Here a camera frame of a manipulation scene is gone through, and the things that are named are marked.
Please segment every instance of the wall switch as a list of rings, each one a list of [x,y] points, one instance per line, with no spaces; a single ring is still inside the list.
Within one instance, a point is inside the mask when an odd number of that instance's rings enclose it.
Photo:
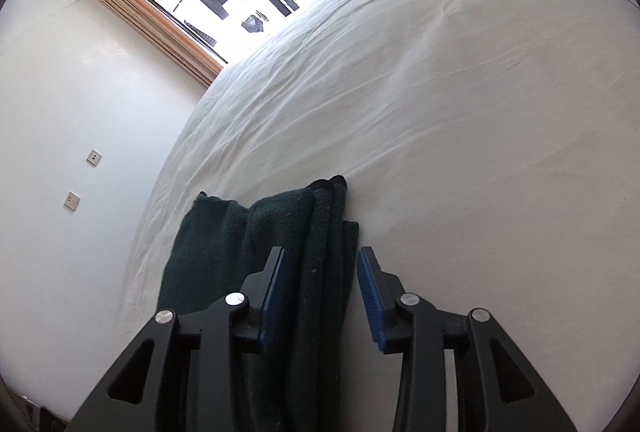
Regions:
[[[89,157],[86,158],[86,160],[89,161],[94,167],[98,166],[100,159],[102,159],[102,156],[95,150],[91,150]]]
[[[73,192],[69,192],[68,196],[66,197],[65,206],[67,208],[71,208],[73,211],[76,211],[79,202],[80,197],[75,195],[75,193]]]

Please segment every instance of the mattress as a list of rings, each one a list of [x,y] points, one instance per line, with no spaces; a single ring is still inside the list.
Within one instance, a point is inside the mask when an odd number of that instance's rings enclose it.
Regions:
[[[257,199],[343,174],[346,218],[439,309],[486,307],[581,432],[640,371],[640,15],[629,0],[317,0],[228,66],[178,138],[122,288],[153,315],[197,194]],[[354,287],[344,429],[392,429],[400,357]]]

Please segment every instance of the bed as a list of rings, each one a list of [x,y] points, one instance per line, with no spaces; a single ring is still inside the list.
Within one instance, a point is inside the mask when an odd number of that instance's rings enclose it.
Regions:
[[[489,308],[578,430],[603,430],[640,372],[639,41],[634,0],[317,0],[227,67],[178,138],[121,345],[201,190],[247,206],[343,174],[383,269],[441,309]],[[344,429],[391,430],[399,359],[357,288],[342,342]]]

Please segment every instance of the electrical socket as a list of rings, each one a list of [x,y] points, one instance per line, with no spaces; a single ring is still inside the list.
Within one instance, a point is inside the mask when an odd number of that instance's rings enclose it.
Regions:
[[[100,159],[102,159],[102,156],[95,150],[91,150],[91,153],[86,158],[86,160],[89,161],[94,167],[98,166]]]
[[[65,206],[67,208],[71,208],[73,211],[76,211],[79,203],[80,197],[75,195],[74,192],[69,192],[68,196],[66,197]]]

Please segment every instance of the metal screw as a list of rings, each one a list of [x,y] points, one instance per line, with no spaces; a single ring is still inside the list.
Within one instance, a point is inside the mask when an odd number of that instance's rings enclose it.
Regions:
[[[482,309],[482,307],[479,307],[478,309],[473,310],[473,312],[471,313],[471,317],[476,322],[484,323],[491,320],[491,313],[489,313],[489,311],[487,311],[486,309]]]
[[[420,302],[420,297],[414,293],[405,293],[400,297],[400,301],[405,306],[417,306],[418,302]]]
[[[174,314],[169,309],[163,309],[162,311],[158,311],[156,313],[156,322],[158,323],[169,323],[174,319]]]
[[[244,302],[244,295],[242,293],[229,293],[225,297],[225,302],[230,306],[239,306]]]

